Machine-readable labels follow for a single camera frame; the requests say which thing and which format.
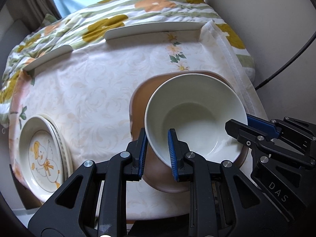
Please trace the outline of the plain white plate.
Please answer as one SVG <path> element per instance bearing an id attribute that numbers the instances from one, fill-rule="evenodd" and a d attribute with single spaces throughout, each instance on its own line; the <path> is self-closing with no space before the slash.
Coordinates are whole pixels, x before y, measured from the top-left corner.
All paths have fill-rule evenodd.
<path id="1" fill-rule="evenodd" d="M 40 114 L 40 116 L 44 117 L 54 127 L 55 135 L 57 137 L 57 140 L 59 141 L 59 148 L 62 156 L 62 162 L 64 167 L 64 180 L 66 180 L 73 174 L 72 158 L 68 145 L 66 144 L 62 132 L 60 131 L 57 124 L 53 121 L 53 119 L 44 113 Z"/>

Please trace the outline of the duck pattern white plate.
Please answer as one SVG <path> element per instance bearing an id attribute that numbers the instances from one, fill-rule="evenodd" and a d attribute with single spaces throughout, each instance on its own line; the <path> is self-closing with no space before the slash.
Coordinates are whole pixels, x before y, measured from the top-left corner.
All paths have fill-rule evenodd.
<path id="1" fill-rule="evenodd" d="M 32 116 L 21 129 L 19 163 L 27 186 L 45 199 L 64 182 L 64 166 L 53 127 L 42 116 Z"/>

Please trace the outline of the left brown curtain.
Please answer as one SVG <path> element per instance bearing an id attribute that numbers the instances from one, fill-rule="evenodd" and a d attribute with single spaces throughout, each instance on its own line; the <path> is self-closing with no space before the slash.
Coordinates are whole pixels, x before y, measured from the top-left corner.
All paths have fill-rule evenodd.
<path id="1" fill-rule="evenodd" d="M 30 31 L 38 29 L 48 14 L 62 18 L 54 0 L 7 0 L 6 6 L 13 20 L 21 20 Z"/>

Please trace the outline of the white bowl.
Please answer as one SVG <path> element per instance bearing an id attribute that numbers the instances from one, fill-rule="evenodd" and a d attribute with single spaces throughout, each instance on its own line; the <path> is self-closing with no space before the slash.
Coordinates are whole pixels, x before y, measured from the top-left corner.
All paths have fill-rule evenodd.
<path id="1" fill-rule="evenodd" d="M 167 134 L 173 128 L 180 141 L 208 161 L 237 162 L 243 145 L 226 133 L 230 119 L 247 124 L 245 108 L 235 91 L 205 74 L 175 76 L 151 95 L 145 111 L 145 130 L 152 150 L 170 166 Z"/>

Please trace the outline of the white floral tablecloth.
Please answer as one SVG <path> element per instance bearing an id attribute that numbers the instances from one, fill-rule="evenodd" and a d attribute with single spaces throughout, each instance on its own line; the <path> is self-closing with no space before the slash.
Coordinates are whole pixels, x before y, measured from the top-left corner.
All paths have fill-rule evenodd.
<path id="1" fill-rule="evenodd" d="M 48 61 L 34 75 L 21 72 L 13 93 L 8 131 L 12 170 L 25 185 L 28 158 L 19 154 L 22 127 L 48 115 L 64 137 L 72 165 L 101 162 L 131 141 L 130 100 L 146 80 L 168 73 L 209 71 L 225 78 L 246 111 L 267 115 L 226 35 L 214 22 L 198 29 L 102 40 Z"/>

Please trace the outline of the floral striped quilt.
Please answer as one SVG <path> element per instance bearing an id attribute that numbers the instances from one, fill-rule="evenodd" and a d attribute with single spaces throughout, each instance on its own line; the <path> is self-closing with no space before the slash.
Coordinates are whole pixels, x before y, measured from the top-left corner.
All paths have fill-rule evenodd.
<path id="1" fill-rule="evenodd" d="M 20 71 L 63 45 L 77 50 L 102 42 L 107 31 L 144 23 L 197 22 L 213 20 L 251 81 L 255 64 L 234 30 L 204 0 L 103 0 L 57 19 L 46 14 L 40 27 L 10 48 L 1 76 L 1 125 L 8 127 L 12 94 Z"/>

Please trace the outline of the white tray table rail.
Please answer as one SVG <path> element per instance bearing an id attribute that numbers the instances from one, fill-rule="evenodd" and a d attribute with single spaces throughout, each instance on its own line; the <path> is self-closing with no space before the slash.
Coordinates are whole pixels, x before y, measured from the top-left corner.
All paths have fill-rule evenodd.
<path id="1" fill-rule="evenodd" d="M 145 23 L 133 26 L 124 26 L 115 29 L 111 29 L 104 34 L 105 40 L 113 40 L 118 38 L 124 38 L 128 36 L 148 34 L 148 33 L 160 33 L 160 32 L 176 32 L 176 31 L 195 31 L 203 27 L 205 23 L 197 22 L 157 22 L 157 23 Z M 49 51 L 47 54 L 37 58 L 24 67 L 24 71 L 29 72 L 34 70 L 38 66 L 49 62 L 59 56 L 67 53 L 71 53 L 73 48 L 71 45 L 62 45 L 57 49 Z"/>

